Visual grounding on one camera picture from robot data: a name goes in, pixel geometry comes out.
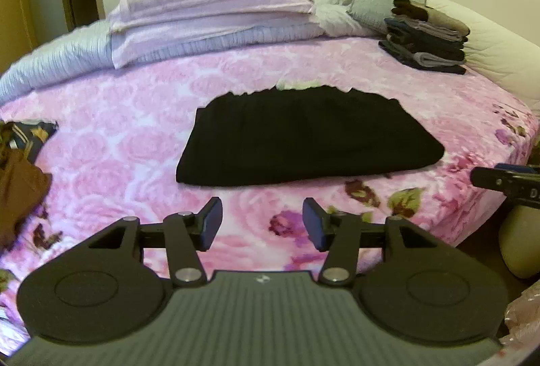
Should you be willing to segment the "stack of folded clothes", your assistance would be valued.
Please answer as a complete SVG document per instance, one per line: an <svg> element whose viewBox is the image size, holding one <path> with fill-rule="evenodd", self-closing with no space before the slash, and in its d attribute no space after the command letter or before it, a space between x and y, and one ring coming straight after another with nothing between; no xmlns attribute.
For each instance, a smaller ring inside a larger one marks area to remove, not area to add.
<svg viewBox="0 0 540 366"><path fill-rule="evenodd" d="M394 0L384 23L386 37L378 46L395 60L420 71L466 73L470 29L462 21L413 0Z"/></svg>

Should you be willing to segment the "brown garment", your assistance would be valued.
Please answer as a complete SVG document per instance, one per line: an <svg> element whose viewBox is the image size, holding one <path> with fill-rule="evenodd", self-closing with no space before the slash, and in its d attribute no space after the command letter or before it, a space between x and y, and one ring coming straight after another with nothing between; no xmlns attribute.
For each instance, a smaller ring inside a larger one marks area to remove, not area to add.
<svg viewBox="0 0 540 366"><path fill-rule="evenodd" d="M29 158L30 148L14 148L16 124L1 122L1 250L10 248L20 223L48 195L52 176Z"/></svg>

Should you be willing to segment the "pink floral bed blanket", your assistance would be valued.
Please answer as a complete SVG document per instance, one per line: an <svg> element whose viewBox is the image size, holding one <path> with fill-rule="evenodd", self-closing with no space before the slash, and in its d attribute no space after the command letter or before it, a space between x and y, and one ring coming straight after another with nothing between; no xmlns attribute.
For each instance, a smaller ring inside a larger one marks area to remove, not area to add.
<svg viewBox="0 0 540 366"><path fill-rule="evenodd" d="M319 271L305 198L375 223L400 214L456 244L502 204L474 167L523 164L534 112L480 73L410 68L373 38L313 40L101 70L20 97L6 121L59 128L37 156L49 195L1 258L1 351L28 335L32 271L114 221L223 203L207 271Z"/></svg>

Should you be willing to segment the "wooden door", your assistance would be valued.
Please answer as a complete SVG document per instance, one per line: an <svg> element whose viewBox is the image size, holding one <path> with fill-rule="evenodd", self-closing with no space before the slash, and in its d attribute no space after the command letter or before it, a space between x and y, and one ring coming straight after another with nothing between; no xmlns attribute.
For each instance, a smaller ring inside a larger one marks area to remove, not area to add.
<svg viewBox="0 0 540 366"><path fill-rule="evenodd" d="M29 0L0 0L1 73L35 47L36 32Z"/></svg>

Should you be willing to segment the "pink folded quilt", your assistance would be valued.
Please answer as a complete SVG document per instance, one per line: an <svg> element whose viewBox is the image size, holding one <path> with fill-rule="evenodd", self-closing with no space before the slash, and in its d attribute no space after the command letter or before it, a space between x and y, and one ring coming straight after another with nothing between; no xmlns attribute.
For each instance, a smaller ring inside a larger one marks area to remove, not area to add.
<svg viewBox="0 0 540 366"><path fill-rule="evenodd" d="M113 66L153 51L248 29L306 25L312 0L120 0L108 15Z"/></svg>

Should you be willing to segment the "black sweater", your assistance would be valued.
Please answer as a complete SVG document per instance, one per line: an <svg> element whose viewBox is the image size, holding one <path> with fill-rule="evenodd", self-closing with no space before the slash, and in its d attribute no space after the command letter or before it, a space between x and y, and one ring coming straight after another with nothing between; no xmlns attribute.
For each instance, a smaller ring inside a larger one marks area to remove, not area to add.
<svg viewBox="0 0 540 366"><path fill-rule="evenodd" d="M396 99L332 86L227 93L199 108L179 183L232 188L416 170L444 146Z"/></svg>

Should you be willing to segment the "lavender folded quilt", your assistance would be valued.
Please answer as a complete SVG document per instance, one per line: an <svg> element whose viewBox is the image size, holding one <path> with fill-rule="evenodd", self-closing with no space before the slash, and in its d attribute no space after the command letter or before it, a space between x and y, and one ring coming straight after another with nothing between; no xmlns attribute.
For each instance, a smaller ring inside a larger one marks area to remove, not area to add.
<svg viewBox="0 0 540 366"><path fill-rule="evenodd" d="M373 37L376 32L360 25L347 12L352 0L314 0L315 15L299 22L288 20L274 26L256 26L195 41L159 43L152 37L127 56L124 66L131 67L177 57L228 51L256 44L274 44L311 40L318 37ZM113 37L109 25L98 20L90 26L55 38L15 61L1 76L1 103L56 83L103 69L113 69Z"/></svg>

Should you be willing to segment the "navy patterned garment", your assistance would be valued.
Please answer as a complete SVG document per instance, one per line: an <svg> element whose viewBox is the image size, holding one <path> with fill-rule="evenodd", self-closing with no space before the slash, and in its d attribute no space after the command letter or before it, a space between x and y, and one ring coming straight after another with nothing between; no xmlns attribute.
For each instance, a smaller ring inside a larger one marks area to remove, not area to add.
<svg viewBox="0 0 540 366"><path fill-rule="evenodd" d="M1 139L11 149L20 150L32 164L46 142L58 131L56 121L1 121Z"/></svg>

